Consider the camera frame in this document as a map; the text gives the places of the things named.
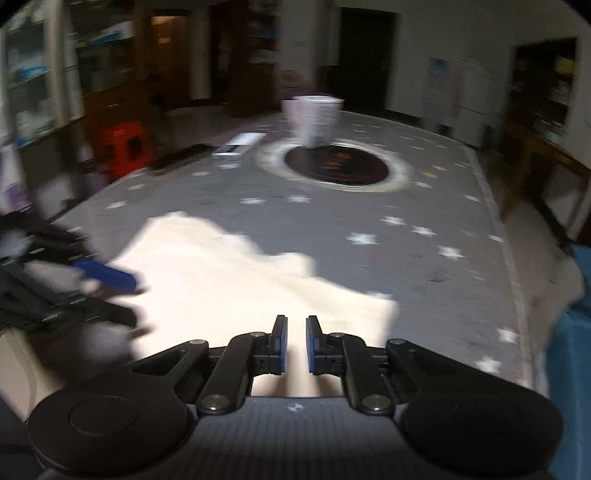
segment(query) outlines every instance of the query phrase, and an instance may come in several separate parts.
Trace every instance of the dark door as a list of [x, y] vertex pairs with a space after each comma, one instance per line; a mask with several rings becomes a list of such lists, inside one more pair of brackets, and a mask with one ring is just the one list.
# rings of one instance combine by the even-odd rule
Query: dark door
[[232, 51], [232, 10], [230, 2], [209, 7], [209, 61], [212, 102], [228, 101], [230, 53]]
[[154, 66], [152, 83], [155, 93], [171, 110], [189, 104], [189, 52], [187, 17], [152, 17]]
[[366, 111], [385, 107], [394, 42], [395, 14], [342, 8], [339, 65], [330, 79], [346, 108]]

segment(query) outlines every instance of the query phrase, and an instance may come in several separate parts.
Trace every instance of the white star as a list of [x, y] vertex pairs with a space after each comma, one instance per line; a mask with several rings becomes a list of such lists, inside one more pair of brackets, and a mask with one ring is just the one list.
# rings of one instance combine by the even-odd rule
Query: white star
[[240, 199], [240, 203], [244, 205], [261, 205], [265, 203], [264, 199]]
[[352, 233], [347, 237], [347, 240], [352, 241], [355, 245], [377, 245], [375, 235], [368, 233]]
[[486, 372], [488, 374], [496, 374], [499, 372], [499, 367], [501, 366], [501, 362], [491, 358], [490, 356], [484, 355], [482, 360], [479, 360], [476, 363], [476, 366]]
[[433, 188], [431, 185], [429, 185], [428, 183], [425, 183], [423, 181], [413, 180], [413, 183], [417, 187], [423, 187], [424, 189], [432, 189]]
[[517, 343], [517, 337], [519, 335], [510, 328], [497, 328], [496, 331], [499, 332], [499, 341], [503, 343]]
[[392, 298], [391, 293], [380, 293], [378, 291], [373, 290], [368, 290], [367, 292], [365, 292], [365, 294], [369, 295], [370, 297], [376, 297], [377, 299], [389, 300]]
[[413, 233], [418, 233], [419, 235], [424, 235], [424, 236], [435, 236], [435, 235], [437, 235], [430, 228], [425, 228], [423, 226], [416, 226], [416, 225], [413, 225]]
[[235, 163], [220, 163], [218, 165], [219, 168], [223, 168], [224, 170], [230, 170], [231, 168], [238, 168], [240, 164], [238, 162]]
[[406, 225], [406, 223], [404, 222], [404, 218], [398, 218], [398, 217], [385, 216], [380, 221], [387, 223], [389, 225]]
[[459, 248], [442, 247], [441, 245], [438, 245], [438, 247], [439, 255], [443, 255], [447, 258], [453, 258], [454, 260], [457, 260], [458, 258], [465, 258], [464, 255], [460, 253]]
[[105, 208], [113, 209], [113, 208], [123, 207], [124, 205], [127, 205], [127, 202], [126, 201], [123, 201], [123, 202], [113, 202], [113, 203], [111, 203], [110, 205], [108, 205]]
[[292, 195], [287, 197], [287, 200], [293, 203], [310, 203], [310, 199], [306, 195]]

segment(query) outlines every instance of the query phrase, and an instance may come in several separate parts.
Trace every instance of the glass display case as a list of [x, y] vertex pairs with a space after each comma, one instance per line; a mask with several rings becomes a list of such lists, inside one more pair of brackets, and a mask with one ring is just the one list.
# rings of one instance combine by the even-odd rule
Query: glass display case
[[2, 29], [5, 107], [19, 147], [55, 127], [46, 49], [48, 10], [46, 0], [33, 0]]
[[69, 0], [82, 93], [100, 92], [132, 79], [134, 2]]

